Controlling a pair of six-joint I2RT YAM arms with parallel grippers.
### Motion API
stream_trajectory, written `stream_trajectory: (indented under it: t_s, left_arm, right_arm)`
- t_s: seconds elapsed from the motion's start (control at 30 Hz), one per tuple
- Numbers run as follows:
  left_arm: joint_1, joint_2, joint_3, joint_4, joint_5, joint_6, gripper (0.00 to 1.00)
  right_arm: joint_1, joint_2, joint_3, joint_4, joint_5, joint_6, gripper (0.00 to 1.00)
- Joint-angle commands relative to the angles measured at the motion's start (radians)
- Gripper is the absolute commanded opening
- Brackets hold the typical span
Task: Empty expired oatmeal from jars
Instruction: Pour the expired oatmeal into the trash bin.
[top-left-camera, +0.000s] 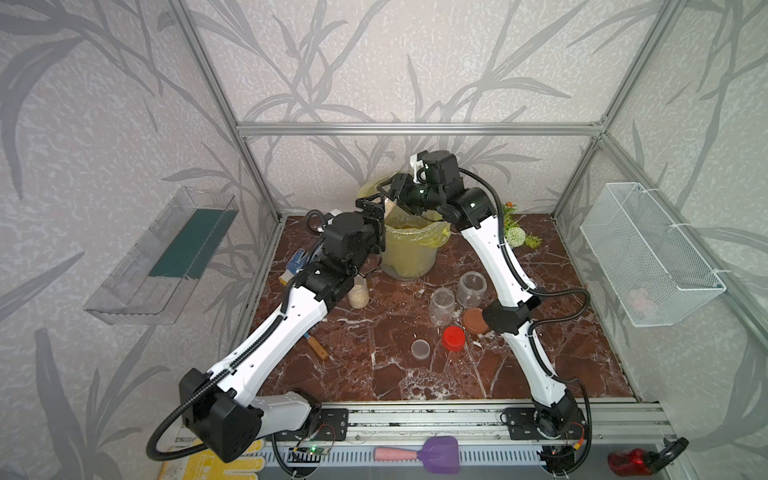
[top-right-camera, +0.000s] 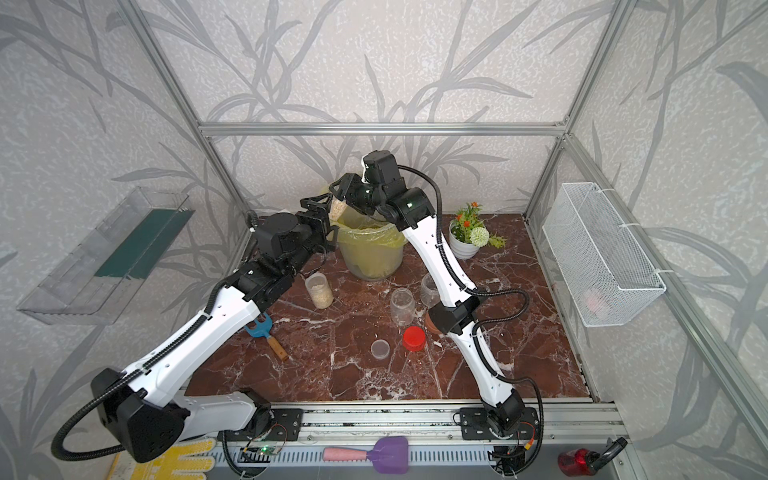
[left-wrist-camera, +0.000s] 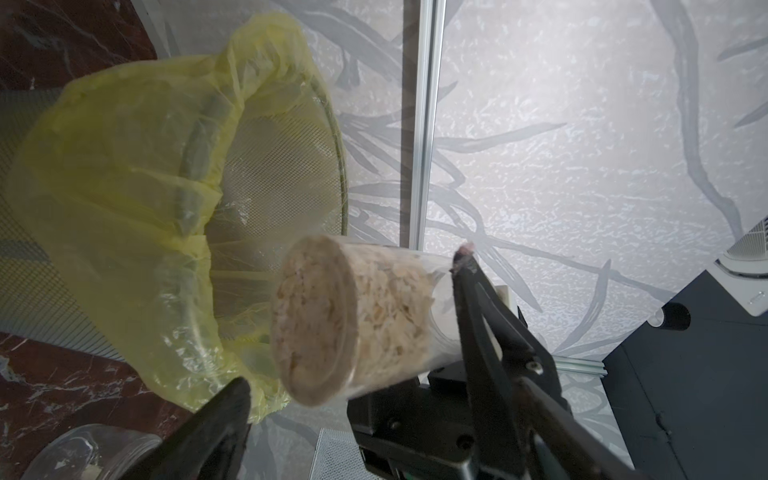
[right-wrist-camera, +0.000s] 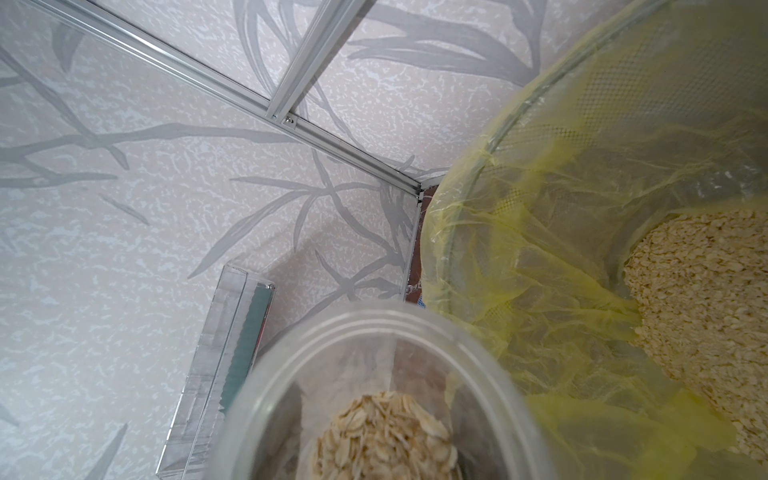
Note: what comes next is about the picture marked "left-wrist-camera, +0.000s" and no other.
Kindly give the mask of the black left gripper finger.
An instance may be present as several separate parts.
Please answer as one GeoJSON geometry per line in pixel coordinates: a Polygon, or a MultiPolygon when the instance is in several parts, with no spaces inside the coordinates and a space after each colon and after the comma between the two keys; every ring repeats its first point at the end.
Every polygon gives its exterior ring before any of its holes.
{"type": "Polygon", "coordinates": [[[229,382],[124,479],[235,479],[250,431],[250,385],[229,382]]]}

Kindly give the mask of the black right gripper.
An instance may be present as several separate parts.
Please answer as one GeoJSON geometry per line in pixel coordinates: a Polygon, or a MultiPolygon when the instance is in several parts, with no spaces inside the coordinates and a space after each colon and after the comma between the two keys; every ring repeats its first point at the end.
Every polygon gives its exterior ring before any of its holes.
{"type": "Polygon", "coordinates": [[[383,479],[641,478],[575,420],[553,357],[471,246],[455,252],[451,276],[463,363],[348,402],[366,470],[383,479]]]}

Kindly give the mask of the glass jar with oatmeal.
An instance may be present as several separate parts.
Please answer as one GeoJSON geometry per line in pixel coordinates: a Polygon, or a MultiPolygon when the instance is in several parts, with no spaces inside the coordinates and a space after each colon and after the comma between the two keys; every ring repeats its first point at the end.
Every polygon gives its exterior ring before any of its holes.
{"type": "Polygon", "coordinates": [[[120,479],[161,443],[155,434],[103,424],[79,426],[44,447],[21,479],[120,479]]]}

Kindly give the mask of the small oatmeal jar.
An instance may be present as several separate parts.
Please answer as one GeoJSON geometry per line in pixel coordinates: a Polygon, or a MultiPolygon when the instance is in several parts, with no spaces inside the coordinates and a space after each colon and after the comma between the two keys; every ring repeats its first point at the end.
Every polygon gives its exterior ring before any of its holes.
{"type": "Polygon", "coordinates": [[[291,398],[355,398],[461,358],[450,258],[308,236],[284,256],[271,352],[291,398]]]}

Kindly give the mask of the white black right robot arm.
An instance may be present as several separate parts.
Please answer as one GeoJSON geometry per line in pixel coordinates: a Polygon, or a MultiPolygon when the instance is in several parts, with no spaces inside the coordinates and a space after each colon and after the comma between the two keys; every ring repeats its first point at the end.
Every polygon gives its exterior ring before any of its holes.
{"type": "Polygon", "coordinates": [[[575,419],[551,354],[468,253],[452,274],[463,358],[350,401],[385,479],[763,479],[767,225],[609,354],[608,398],[636,467],[575,419]]]}

